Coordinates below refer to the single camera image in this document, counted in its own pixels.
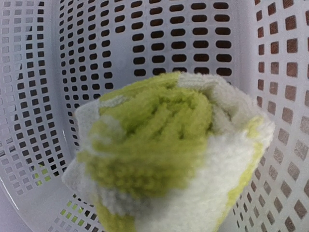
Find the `green patterned white towel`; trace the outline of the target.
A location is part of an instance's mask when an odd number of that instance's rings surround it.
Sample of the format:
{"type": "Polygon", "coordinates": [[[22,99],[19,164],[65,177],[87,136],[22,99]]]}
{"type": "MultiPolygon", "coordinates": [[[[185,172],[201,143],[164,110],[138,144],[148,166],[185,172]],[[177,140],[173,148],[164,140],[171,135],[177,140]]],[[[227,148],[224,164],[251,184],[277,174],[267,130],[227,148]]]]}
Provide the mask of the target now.
{"type": "Polygon", "coordinates": [[[79,149],[62,176],[108,232],[216,232],[275,124],[222,77],[171,72],[75,111],[79,149]]]}

